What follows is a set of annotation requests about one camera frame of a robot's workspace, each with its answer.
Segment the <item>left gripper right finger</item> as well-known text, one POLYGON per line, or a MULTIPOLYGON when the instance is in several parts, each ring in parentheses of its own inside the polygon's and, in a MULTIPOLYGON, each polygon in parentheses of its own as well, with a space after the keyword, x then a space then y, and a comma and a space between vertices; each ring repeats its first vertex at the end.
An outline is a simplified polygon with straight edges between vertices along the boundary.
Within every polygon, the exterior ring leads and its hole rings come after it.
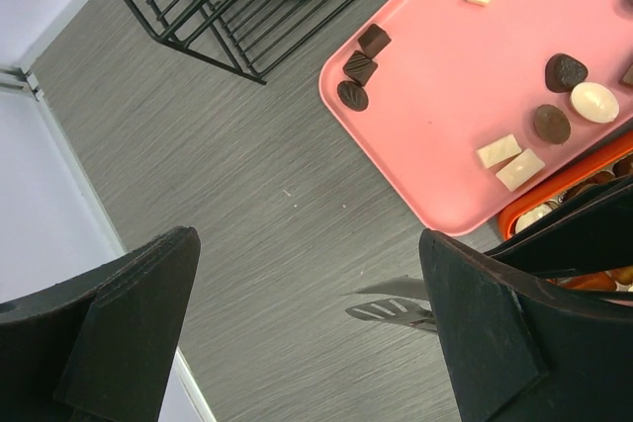
POLYGON ((426 229, 419 258, 464 421, 629 421, 632 309, 426 229))

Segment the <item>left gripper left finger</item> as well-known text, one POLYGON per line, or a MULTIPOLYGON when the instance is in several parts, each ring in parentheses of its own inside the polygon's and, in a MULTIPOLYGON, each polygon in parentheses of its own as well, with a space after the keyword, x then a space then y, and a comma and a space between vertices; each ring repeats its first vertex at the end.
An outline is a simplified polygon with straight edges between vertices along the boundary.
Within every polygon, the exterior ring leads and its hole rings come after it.
POLYGON ((156 421, 201 241, 175 227, 1 305, 4 421, 156 421))

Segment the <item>orange chocolate box tray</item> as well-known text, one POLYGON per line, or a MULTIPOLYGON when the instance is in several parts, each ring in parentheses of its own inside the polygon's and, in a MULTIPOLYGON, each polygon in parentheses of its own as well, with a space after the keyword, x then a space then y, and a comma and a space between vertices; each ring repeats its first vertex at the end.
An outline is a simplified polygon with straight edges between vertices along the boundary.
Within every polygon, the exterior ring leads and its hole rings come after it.
POLYGON ((614 165, 632 155, 632 129, 608 138, 575 159, 571 165, 546 179, 503 209, 497 227, 503 241, 510 239, 519 219, 542 205, 559 207, 588 188, 609 181, 614 165))

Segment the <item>metal tongs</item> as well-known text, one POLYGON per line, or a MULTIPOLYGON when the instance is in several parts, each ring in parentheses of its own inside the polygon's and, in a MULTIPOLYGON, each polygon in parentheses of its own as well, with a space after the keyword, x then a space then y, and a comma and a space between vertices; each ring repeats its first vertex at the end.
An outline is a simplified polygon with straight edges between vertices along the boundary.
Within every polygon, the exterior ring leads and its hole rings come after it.
POLYGON ((394 324, 426 332, 437 332, 435 316, 424 279, 401 276, 352 291, 347 295, 382 295, 382 299, 352 305, 345 312, 362 321, 394 324))

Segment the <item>pink tray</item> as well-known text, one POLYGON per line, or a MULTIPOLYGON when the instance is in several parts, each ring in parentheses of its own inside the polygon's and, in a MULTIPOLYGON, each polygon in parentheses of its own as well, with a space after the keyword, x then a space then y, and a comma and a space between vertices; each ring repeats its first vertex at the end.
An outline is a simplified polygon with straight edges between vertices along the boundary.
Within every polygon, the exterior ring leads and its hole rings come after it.
POLYGON ((471 232, 518 198, 477 150, 513 135, 543 161, 533 188, 632 117, 620 77, 632 59, 626 0, 389 0, 371 18, 390 43, 366 85, 368 108, 337 96, 347 40, 325 63, 324 104, 427 227, 471 232), (610 89, 620 112, 606 125, 550 91, 545 66, 568 54, 610 89))

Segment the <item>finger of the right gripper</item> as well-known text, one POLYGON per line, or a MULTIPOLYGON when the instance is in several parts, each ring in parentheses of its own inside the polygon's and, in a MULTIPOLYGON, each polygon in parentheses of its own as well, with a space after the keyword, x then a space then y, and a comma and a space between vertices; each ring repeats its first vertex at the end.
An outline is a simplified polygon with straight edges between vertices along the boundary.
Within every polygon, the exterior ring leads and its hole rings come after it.
POLYGON ((487 255, 552 279, 632 264, 632 177, 589 188, 487 255))

